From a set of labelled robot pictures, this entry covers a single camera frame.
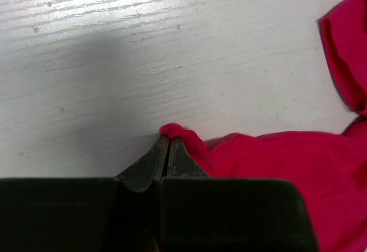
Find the red t shirt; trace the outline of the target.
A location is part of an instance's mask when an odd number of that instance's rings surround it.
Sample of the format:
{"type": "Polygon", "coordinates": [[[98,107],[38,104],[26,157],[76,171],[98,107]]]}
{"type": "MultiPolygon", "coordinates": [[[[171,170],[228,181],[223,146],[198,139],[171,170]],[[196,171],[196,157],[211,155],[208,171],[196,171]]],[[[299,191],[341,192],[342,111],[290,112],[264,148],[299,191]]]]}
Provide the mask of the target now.
{"type": "Polygon", "coordinates": [[[211,176],[289,180],[305,199],[321,251],[365,251],[366,0],[342,1],[319,20],[319,30],[340,97],[358,113],[343,133],[235,133],[213,146],[174,123],[160,133],[181,138],[211,176]]]}

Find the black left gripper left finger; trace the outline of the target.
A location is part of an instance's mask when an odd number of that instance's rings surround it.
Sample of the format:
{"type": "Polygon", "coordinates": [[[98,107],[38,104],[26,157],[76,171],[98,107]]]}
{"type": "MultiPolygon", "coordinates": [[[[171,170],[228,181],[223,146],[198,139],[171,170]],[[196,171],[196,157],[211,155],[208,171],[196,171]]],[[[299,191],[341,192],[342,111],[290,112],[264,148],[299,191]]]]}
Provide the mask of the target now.
{"type": "Polygon", "coordinates": [[[2,251],[111,251],[145,231],[169,140],[102,178],[1,180],[2,251]]]}

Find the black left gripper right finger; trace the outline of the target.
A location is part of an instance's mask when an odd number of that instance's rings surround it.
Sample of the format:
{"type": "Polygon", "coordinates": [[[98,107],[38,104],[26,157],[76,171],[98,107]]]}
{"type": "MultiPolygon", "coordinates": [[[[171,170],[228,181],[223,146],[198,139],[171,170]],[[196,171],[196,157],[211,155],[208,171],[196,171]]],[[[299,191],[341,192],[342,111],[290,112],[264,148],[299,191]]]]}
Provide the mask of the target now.
{"type": "Polygon", "coordinates": [[[212,178],[170,143],[158,183],[163,251],[318,251],[304,200],[279,179],[212,178]]]}

